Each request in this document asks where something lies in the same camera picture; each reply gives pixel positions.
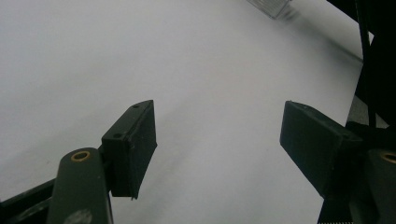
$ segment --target black cable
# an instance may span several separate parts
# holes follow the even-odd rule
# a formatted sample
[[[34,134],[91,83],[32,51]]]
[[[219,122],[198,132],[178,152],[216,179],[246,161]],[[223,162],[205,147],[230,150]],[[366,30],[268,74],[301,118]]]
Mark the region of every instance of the black cable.
[[[373,99],[371,97],[369,84],[371,81],[371,65],[370,65],[370,38],[369,38],[369,30],[367,25],[367,10],[364,0],[355,0],[357,14],[358,14],[358,22],[359,22],[359,30],[361,32],[361,48],[363,51],[363,65],[364,69],[361,74],[364,76],[364,91],[366,95],[366,103],[368,108],[369,115],[369,126],[375,128],[376,126],[376,117],[375,110],[373,107]]]

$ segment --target white table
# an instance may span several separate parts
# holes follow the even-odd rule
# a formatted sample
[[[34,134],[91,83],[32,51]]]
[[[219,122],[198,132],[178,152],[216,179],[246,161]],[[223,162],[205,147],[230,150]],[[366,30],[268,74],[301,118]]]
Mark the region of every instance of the white table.
[[[315,223],[322,200],[280,146],[293,100],[345,123],[361,70],[356,22],[298,0],[272,21],[245,0],[1,1],[0,198],[99,147],[155,102],[159,146],[115,223]]]

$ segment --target white surface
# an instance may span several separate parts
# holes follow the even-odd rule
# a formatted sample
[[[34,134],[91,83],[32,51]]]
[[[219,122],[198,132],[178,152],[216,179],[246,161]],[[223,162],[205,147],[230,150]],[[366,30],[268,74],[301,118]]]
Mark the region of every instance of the white surface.
[[[272,21],[244,0],[1,1],[0,198],[56,175],[153,99],[158,148],[115,223],[315,223],[278,143],[287,100],[347,120],[357,24],[325,1]]]

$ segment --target brass screw hole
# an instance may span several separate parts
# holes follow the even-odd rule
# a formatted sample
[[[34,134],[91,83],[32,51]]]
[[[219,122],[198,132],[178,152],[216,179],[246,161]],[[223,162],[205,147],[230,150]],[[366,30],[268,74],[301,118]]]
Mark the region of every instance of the brass screw hole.
[[[90,157],[91,153],[89,151],[80,151],[76,152],[72,156],[72,161],[79,162],[79,161],[85,161]]]
[[[396,154],[390,152],[381,153],[382,159],[396,164]]]

